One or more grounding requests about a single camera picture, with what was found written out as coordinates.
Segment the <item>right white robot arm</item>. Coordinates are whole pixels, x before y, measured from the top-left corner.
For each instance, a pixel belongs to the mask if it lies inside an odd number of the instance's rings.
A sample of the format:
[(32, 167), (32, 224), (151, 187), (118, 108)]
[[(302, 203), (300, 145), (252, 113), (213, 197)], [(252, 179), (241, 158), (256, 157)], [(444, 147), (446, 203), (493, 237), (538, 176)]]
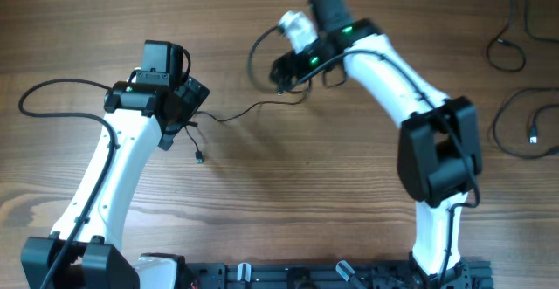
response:
[(482, 170), (473, 103), (425, 81), (371, 20), (355, 19), (345, 0), (308, 0), (311, 14), (289, 11), (277, 25), (292, 49), (273, 62), (280, 92), (340, 67), (362, 85), (399, 131), (397, 173), (416, 202), (411, 257), (423, 275), (445, 283), (460, 261), (459, 216), (477, 207)]

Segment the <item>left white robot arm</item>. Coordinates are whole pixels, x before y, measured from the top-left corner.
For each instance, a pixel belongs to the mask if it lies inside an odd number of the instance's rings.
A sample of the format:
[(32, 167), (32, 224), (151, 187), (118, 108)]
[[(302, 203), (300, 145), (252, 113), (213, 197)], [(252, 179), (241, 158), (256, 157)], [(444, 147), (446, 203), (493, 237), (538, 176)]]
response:
[(47, 237), (29, 237), (21, 264), (31, 288), (197, 288), (179, 255), (121, 253), (129, 205), (149, 157), (168, 150), (209, 95), (190, 76), (188, 51), (148, 40), (141, 67), (107, 89), (98, 145), (86, 173)]

